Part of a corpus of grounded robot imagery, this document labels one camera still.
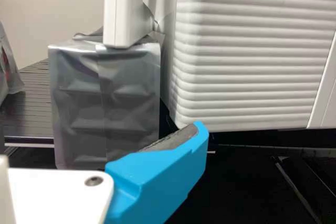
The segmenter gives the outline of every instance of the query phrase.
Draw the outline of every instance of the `white plastic part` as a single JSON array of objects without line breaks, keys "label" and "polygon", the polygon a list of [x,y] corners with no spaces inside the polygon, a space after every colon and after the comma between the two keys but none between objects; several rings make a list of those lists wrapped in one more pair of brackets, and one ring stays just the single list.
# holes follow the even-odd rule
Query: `white plastic part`
[{"label": "white plastic part", "polygon": [[320,127],[336,127],[336,33],[308,123],[310,129]]},{"label": "white plastic part", "polygon": [[15,215],[8,180],[8,160],[0,155],[0,223],[15,224]]},{"label": "white plastic part", "polygon": [[[93,177],[102,182],[86,185]],[[0,195],[0,223],[103,223],[113,179],[98,171],[7,169],[0,156]]]},{"label": "white plastic part", "polygon": [[152,28],[151,13],[143,0],[104,0],[104,45],[128,48]]}]

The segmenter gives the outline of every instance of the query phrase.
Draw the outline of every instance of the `silver bag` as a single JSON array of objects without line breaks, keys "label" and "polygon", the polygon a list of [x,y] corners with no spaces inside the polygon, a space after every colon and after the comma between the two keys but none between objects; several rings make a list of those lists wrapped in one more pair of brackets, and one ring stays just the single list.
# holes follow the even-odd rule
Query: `silver bag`
[{"label": "silver bag", "polygon": [[24,83],[17,70],[5,29],[0,22],[0,105],[7,94],[20,92],[23,88]]},{"label": "silver bag", "polygon": [[90,39],[48,49],[58,168],[103,168],[159,138],[159,43],[121,50]]}]

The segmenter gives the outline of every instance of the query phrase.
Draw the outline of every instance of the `black table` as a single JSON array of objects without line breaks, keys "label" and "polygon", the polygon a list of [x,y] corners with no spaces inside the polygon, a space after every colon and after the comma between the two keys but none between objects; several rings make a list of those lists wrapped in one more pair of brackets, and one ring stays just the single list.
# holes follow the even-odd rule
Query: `black table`
[{"label": "black table", "polygon": [[20,70],[24,91],[9,94],[0,107],[6,146],[54,147],[48,59]]}]

